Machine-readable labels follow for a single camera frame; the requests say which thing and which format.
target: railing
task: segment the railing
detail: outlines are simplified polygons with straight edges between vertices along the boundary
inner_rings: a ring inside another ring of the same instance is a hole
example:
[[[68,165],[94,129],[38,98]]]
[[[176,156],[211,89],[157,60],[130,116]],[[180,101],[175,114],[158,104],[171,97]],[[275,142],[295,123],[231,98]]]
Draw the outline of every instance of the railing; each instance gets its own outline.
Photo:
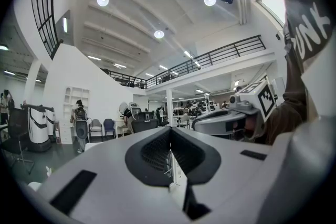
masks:
[[[140,88],[146,89],[147,81],[145,79],[136,78],[133,76],[125,75],[122,73],[114,72],[108,69],[101,69],[107,75],[112,77],[116,82],[120,83],[123,86],[132,87],[132,88]]]
[[[218,63],[266,49],[261,35],[240,40],[209,51],[147,79],[146,89]]]
[[[56,33],[54,0],[31,0],[31,4],[40,37],[49,56],[53,59],[62,43],[62,40],[58,40]]]

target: sleeve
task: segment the sleeve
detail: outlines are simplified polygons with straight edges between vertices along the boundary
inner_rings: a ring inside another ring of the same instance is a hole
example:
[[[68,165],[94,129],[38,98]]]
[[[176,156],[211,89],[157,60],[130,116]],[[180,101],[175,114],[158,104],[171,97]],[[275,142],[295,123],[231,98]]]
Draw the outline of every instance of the sleeve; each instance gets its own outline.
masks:
[[[307,119],[306,89],[301,80],[294,48],[286,55],[287,83],[280,106],[276,107],[265,124],[266,144],[272,145],[276,137],[284,132],[292,132]]]

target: white shelf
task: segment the white shelf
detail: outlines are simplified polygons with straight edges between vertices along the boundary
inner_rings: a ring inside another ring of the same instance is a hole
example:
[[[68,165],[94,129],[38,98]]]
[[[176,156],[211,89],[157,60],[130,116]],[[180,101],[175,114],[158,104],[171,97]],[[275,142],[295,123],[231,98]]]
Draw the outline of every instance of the white shelf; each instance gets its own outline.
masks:
[[[87,89],[81,89],[77,87],[67,87],[65,90],[64,104],[63,104],[63,117],[64,120],[70,120],[71,108],[78,100],[81,100],[84,109],[88,113],[89,111],[89,97],[90,91]]]

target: grey floor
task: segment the grey floor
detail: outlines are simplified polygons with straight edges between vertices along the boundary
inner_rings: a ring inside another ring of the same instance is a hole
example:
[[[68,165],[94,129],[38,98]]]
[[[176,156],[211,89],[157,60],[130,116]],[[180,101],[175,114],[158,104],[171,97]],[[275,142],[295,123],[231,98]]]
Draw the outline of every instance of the grey floor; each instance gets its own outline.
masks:
[[[92,137],[91,142],[103,142],[110,139],[114,139],[114,137],[112,137],[112,135],[107,137],[103,136],[103,138],[100,136]],[[29,159],[35,162],[34,167],[31,170],[32,172],[29,175],[22,162],[16,162],[11,171],[14,178],[18,181],[25,182],[27,184],[30,182],[43,183],[48,178],[46,166],[52,168],[52,170],[57,170],[62,165],[66,164],[68,161],[80,154],[77,153],[78,148],[78,142],[75,140],[72,145],[58,145],[56,143],[52,143],[51,148],[45,152],[38,153],[23,151],[24,159]],[[4,154],[10,164],[12,162],[10,155],[7,152],[4,152]]]

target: ceiling light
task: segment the ceiling light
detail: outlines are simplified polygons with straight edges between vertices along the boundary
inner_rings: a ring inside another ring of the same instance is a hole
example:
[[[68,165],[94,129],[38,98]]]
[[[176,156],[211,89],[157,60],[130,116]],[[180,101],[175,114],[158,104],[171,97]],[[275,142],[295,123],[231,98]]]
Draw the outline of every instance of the ceiling light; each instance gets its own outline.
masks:
[[[0,45],[0,50],[8,50],[8,47],[4,44]]]
[[[99,58],[96,58],[96,57],[93,57],[93,56],[88,56],[89,58],[91,58],[91,59],[94,59],[94,60],[98,60],[98,61],[100,61],[101,59],[99,59]]]
[[[164,32],[161,31],[161,30],[157,30],[154,33],[154,37],[156,37],[156,38],[163,38],[164,37]]]
[[[204,0],[205,5],[207,6],[213,6],[215,5],[217,0]]]
[[[26,79],[28,79],[28,78],[26,77]],[[36,79],[36,81],[37,81],[37,82],[41,82],[39,79]]]
[[[68,32],[67,19],[63,18],[63,30],[65,33]]]
[[[123,67],[123,68],[126,68],[126,66],[122,66],[122,65],[120,65],[120,64],[118,64],[118,63],[115,63],[114,65],[117,66],[117,67]]]
[[[189,58],[191,58],[191,55],[189,54],[189,52],[185,51],[184,52]]]
[[[99,6],[105,7],[109,4],[109,0],[97,0]]]
[[[6,74],[10,74],[10,75],[14,75],[14,76],[15,76],[15,74],[12,73],[12,72],[9,72],[9,71],[6,71],[6,70],[4,70],[4,72],[5,72]]]

